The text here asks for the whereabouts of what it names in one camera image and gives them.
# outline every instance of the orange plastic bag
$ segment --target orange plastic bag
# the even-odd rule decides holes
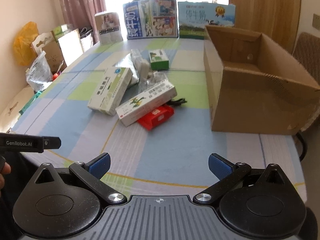
[[[37,24],[28,22],[14,38],[13,55],[19,65],[30,66],[36,59],[37,54],[33,51],[31,43],[38,35]]]

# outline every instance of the red packet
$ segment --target red packet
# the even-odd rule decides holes
[[[167,121],[174,114],[174,109],[166,104],[157,107],[138,120],[138,123],[150,131],[152,128]]]

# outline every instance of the metal screw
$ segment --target metal screw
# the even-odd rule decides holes
[[[200,202],[207,202],[211,199],[211,195],[209,195],[207,193],[200,193],[200,194],[196,195],[196,199]]]
[[[112,202],[119,202],[124,199],[124,195],[120,193],[113,193],[108,196],[108,199]]]

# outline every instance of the finger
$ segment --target finger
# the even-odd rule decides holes
[[[9,173],[11,173],[10,165],[8,163],[5,163],[0,173],[1,174],[9,174]]]
[[[2,174],[0,174],[0,189],[3,189],[4,187],[4,177],[2,176]]]

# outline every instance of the wooden panel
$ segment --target wooden panel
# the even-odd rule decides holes
[[[235,27],[262,32],[292,53],[301,0],[229,0],[236,5]]]

